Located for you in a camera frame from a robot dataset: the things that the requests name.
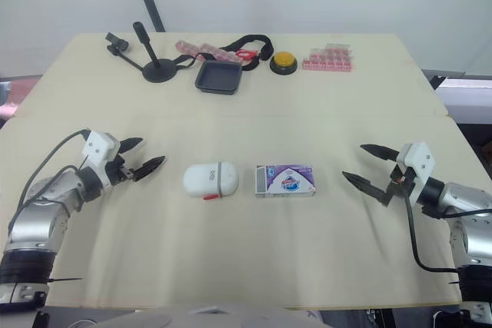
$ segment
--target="square black tray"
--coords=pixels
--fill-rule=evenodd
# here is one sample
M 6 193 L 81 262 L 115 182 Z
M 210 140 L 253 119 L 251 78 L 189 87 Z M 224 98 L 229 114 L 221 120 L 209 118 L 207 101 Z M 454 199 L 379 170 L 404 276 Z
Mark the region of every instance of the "square black tray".
M 232 95 L 241 80 L 241 65 L 230 61 L 204 61 L 194 85 L 203 92 Z

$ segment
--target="white backdrop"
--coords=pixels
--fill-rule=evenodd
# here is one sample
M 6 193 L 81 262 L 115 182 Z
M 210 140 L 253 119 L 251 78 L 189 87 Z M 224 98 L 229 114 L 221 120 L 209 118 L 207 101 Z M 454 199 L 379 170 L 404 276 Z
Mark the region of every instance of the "white backdrop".
M 465 72 L 492 41 L 491 0 L 155 3 L 168 31 L 394 32 L 422 68 L 442 71 Z M 135 20 L 151 29 L 142 0 L 0 0 L 0 73 L 42 73 L 74 34 L 131 31 Z

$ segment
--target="purple box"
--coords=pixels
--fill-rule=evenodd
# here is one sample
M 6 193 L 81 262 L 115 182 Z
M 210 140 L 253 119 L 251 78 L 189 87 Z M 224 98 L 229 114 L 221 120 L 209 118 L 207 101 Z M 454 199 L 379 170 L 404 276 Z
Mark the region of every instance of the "purple box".
M 254 172 L 259 197 L 314 195 L 313 168 L 303 164 L 258 164 Z

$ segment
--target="light wooden table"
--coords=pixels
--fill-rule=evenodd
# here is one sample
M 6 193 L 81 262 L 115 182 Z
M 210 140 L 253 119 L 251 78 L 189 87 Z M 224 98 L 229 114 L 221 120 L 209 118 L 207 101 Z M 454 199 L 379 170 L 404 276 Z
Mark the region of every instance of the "light wooden table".
M 238 35 L 164 34 L 151 40 L 161 57 L 174 43 L 226 45 Z M 146 61 L 130 39 L 131 57 Z M 245 72 L 238 93 L 204 94 L 199 67 L 163 84 L 146 82 L 105 50 L 104 35 L 79 35 L 0 131 L 0 242 L 22 186 L 45 154 L 80 127 L 141 136 L 129 164 L 166 155 L 165 165 L 137 184 L 120 184 L 86 204 L 55 262 L 48 303 L 152 307 L 231 301 L 277 306 L 356 308 L 454 303 L 456 277 L 415 264 L 403 202 L 388 208 L 364 196 L 342 170 L 389 181 L 392 163 L 362 151 L 374 143 L 399 149 L 426 141 L 434 177 L 492 191 L 473 151 L 393 35 L 271 35 L 277 51 L 301 60 L 310 47 L 351 44 L 351 73 L 302 71 L 283 77 L 263 63 Z M 45 175 L 78 163 L 81 142 L 67 145 Z M 221 200 L 190 198 L 186 167 L 230 161 L 238 191 Z M 256 163 L 306 163 L 314 197 L 257 199 Z M 421 259 L 452 266 L 444 221 L 415 209 Z

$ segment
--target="white container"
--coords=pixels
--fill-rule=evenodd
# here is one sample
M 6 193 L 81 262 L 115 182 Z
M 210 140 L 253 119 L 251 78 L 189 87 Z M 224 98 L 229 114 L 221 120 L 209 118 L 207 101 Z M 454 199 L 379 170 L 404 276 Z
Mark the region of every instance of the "white container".
M 206 200 L 232 195 L 238 183 L 238 172 L 227 161 L 192 165 L 183 176 L 184 190 L 193 197 Z

